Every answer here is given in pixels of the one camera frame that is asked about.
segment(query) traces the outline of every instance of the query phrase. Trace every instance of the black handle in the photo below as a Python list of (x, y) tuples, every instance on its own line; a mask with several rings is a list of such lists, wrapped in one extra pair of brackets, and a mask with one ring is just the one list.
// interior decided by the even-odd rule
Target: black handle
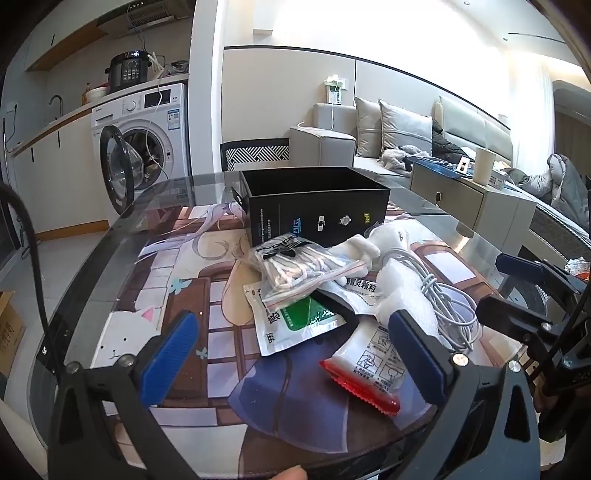
[(244, 204), (244, 199), (240, 196), (240, 194), (236, 191), (234, 187), (232, 187), (232, 196), (240, 208), (244, 213), (248, 213), (248, 205)]

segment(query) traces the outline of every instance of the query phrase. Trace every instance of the anime print mat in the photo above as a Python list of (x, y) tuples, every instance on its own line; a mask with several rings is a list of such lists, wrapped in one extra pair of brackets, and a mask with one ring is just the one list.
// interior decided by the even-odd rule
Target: anime print mat
[[(152, 240), (106, 322), (92, 366), (137, 353), (149, 338), (166, 331), (180, 310), (195, 312), (200, 322), (195, 349), (163, 404), (151, 411), (203, 478), (271, 475), (297, 464), (307, 469), (334, 465), (337, 472), (339, 465), (350, 468), (347, 460), (387, 447), (428, 422), (432, 410), (401, 431), (396, 420), (350, 396), (321, 369), (319, 361), (343, 345), (356, 321), (261, 357), (242, 291), (242, 282), (251, 283), (253, 273), (245, 272), (241, 260), (249, 245), (240, 217), (235, 203), (148, 214)], [(413, 250), (440, 281), (476, 301), (495, 292), (401, 209), (390, 204), (386, 221), (400, 222)], [(110, 419), (128, 462), (142, 465), (117, 416)]]

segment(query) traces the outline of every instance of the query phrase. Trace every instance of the side table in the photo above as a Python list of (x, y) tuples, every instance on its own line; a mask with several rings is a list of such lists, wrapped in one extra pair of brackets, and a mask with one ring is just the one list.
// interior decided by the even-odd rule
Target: side table
[(450, 179), (419, 164), (413, 165), (410, 190), (510, 255), (519, 254), (535, 212), (535, 203), (518, 192)]

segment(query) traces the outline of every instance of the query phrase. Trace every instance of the range hood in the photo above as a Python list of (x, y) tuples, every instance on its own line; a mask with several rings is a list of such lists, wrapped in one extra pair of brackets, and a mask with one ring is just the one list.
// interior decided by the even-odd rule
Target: range hood
[(102, 15), (96, 26), (105, 33), (123, 37), (187, 18), (193, 14), (195, 2), (196, 0), (136, 0)]

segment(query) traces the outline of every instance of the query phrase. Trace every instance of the sofa armrest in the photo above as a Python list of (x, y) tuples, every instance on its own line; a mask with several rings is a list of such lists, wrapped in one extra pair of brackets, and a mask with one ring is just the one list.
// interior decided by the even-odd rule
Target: sofa armrest
[(310, 127), (290, 128), (290, 167), (352, 167), (355, 137)]

